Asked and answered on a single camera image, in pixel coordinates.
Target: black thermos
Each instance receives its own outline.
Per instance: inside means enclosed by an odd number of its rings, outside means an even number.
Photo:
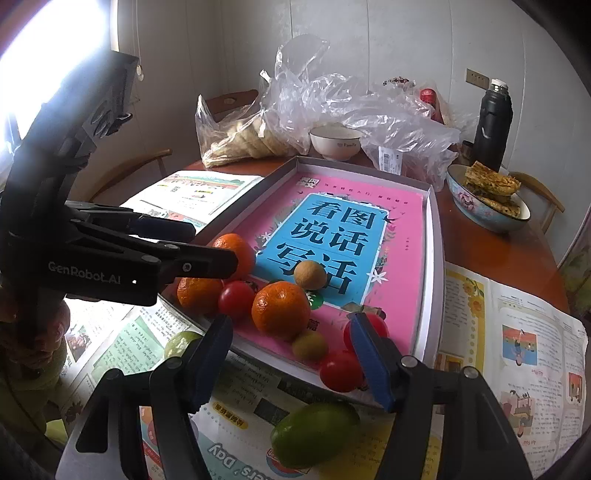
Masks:
[[[513,109],[507,84],[501,80],[492,79],[491,86],[482,97],[480,104],[480,120],[478,120],[472,148],[472,161],[478,160],[494,171],[499,171],[511,120],[513,120]]]

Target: window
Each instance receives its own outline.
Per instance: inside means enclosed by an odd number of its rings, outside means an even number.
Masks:
[[[0,125],[12,112],[24,137],[41,104],[76,65],[105,45],[108,34],[109,14],[99,0],[51,0],[0,58]]]

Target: flatbread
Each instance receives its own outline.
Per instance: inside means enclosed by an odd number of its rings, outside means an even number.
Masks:
[[[467,183],[495,195],[510,196],[521,187],[518,180],[501,175],[478,161],[466,170],[465,178]]]
[[[497,195],[495,193],[487,192],[486,190],[482,190],[480,187],[477,187],[476,185],[473,185],[470,182],[464,182],[464,186],[465,186],[466,190],[473,193],[477,197],[486,197],[488,199],[491,199],[491,200],[494,200],[496,202],[503,203],[503,204],[511,202],[510,196]]]
[[[510,217],[519,218],[519,215],[521,214],[521,207],[511,200],[509,200],[509,203],[499,203],[496,200],[492,200],[480,195],[475,195],[475,197],[482,203],[485,203],[492,209],[495,209],[497,212],[504,213]]]

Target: wall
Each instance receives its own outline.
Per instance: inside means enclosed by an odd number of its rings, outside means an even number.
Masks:
[[[143,154],[172,148],[165,167],[172,173],[198,160],[195,108],[200,93],[206,98],[223,93],[219,6],[212,0],[137,0],[139,53],[143,81],[135,80],[131,112],[134,118],[117,134],[106,137],[76,179],[70,198],[85,198],[104,172]],[[119,0],[119,49],[138,55],[135,39],[135,2]],[[160,179],[150,164],[97,201],[120,204]]]
[[[356,74],[368,86],[398,75],[434,80],[455,111],[477,114],[484,94],[465,82],[466,68],[507,82],[514,117],[503,164],[538,178],[565,205],[547,232],[562,259],[591,203],[591,99],[552,38],[511,0],[220,3],[230,90],[255,88],[277,47],[302,33],[331,42],[327,72]],[[542,200],[526,200],[544,213]]]

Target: electrical outlet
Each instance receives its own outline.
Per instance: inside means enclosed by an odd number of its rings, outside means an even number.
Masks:
[[[485,77],[482,73],[475,72],[474,70],[466,69],[466,81],[477,87],[484,88],[485,90],[491,84],[491,80]]]

